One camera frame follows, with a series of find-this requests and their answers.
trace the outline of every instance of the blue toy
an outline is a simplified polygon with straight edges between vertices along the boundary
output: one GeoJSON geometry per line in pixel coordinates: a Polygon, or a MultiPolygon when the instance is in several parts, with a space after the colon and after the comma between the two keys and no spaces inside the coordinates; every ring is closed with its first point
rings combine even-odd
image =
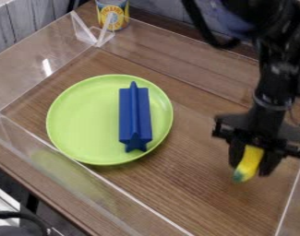
{"type": "Polygon", "coordinates": [[[138,88],[136,82],[130,88],[120,89],[120,135],[125,151],[146,151],[152,141],[149,89],[138,88]]]}

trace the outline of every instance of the green plate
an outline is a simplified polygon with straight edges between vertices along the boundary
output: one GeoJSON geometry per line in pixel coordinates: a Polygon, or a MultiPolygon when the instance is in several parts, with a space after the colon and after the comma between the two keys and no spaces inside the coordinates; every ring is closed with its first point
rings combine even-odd
{"type": "Polygon", "coordinates": [[[172,103],[154,84],[140,77],[106,75],[83,80],[58,96],[47,113],[46,128],[53,143],[69,157],[93,165],[116,165],[152,152],[172,123],[172,103]],[[129,88],[133,81],[150,91],[153,140],[146,152],[126,153],[118,141],[118,89],[129,88]]]}

